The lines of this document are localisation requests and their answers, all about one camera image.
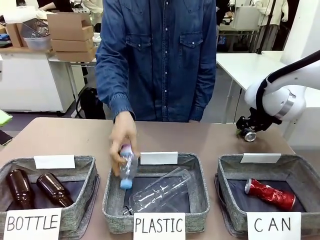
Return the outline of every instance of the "crushed plastic bottle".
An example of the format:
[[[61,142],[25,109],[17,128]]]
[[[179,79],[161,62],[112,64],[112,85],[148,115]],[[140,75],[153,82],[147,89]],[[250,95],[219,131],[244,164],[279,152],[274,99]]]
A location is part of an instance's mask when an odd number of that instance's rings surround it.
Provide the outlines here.
[[[131,189],[133,179],[138,170],[138,158],[132,152],[130,144],[122,146],[120,157],[124,158],[126,161],[126,163],[120,167],[120,188]]]
[[[192,189],[192,175],[180,167],[157,179],[144,190],[129,197],[129,205],[122,210],[123,215],[159,212],[172,198],[177,198]]]

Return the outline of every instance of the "plastic bottle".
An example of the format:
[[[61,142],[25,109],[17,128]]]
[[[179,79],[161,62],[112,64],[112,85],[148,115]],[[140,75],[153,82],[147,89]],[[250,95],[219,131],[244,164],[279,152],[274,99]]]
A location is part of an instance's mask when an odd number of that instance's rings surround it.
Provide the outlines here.
[[[131,195],[129,206],[122,210],[123,215],[159,212],[170,199],[187,193],[188,189],[193,189],[192,184],[194,184],[192,175],[178,167],[148,185],[144,190]]]
[[[30,187],[27,173],[15,169],[8,173],[6,182],[9,186],[13,200],[21,210],[35,209],[35,193]]]
[[[66,189],[59,179],[52,173],[42,174],[36,180],[36,185],[48,197],[53,205],[66,208],[74,204],[70,197],[70,192]]]
[[[138,170],[138,158],[132,152],[130,144],[122,146],[120,157],[126,161],[126,163],[120,167],[120,188],[131,189],[133,179]]]

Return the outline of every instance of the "brown glass bottle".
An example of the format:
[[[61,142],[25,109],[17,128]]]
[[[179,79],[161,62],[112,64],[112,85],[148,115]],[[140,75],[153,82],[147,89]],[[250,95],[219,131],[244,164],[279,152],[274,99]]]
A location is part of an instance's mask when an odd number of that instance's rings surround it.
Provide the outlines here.
[[[42,174],[36,180],[36,185],[48,197],[51,203],[56,206],[66,208],[74,203],[68,189],[66,189],[52,173]]]
[[[6,182],[13,200],[22,210],[35,209],[35,194],[24,170],[15,169],[9,172]]]

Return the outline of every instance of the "floor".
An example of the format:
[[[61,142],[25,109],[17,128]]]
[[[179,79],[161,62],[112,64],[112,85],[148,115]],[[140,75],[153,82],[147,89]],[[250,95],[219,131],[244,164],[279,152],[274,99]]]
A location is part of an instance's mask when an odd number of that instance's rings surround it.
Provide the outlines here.
[[[88,87],[95,87],[95,76],[93,68],[88,69],[89,74],[87,75]],[[224,72],[223,69],[217,68],[216,70],[216,82],[212,95],[212,99],[206,107],[201,122],[203,123],[220,123],[223,117],[226,98],[228,95],[231,78]],[[249,115],[249,107],[246,105],[244,100],[244,92],[240,95],[240,87],[237,86],[235,89],[234,98],[230,107],[230,112],[227,116],[227,122],[233,123],[237,121],[240,116]],[[73,104],[62,118],[70,118],[71,114],[75,110],[75,104]],[[110,111],[105,107],[105,113],[107,119],[111,119]],[[52,117],[56,118],[57,115],[54,113],[17,113],[11,112],[13,119],[7,125],[1,128],[7,134],[15,137],[22,129],[24,129],[33,119],[38,117]],[[309,158],[317,158],[319,151],[303,151],[296,150],[298,155]]]

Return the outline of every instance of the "blue bottle cap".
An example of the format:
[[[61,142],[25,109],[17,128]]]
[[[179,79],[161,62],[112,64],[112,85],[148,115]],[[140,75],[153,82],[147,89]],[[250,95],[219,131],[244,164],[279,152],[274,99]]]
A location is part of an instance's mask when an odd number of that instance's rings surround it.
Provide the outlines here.
[[[122,179],[120,182],[120,188],[122,189],[131,189],[132,188],[132,180],[131,179]]]

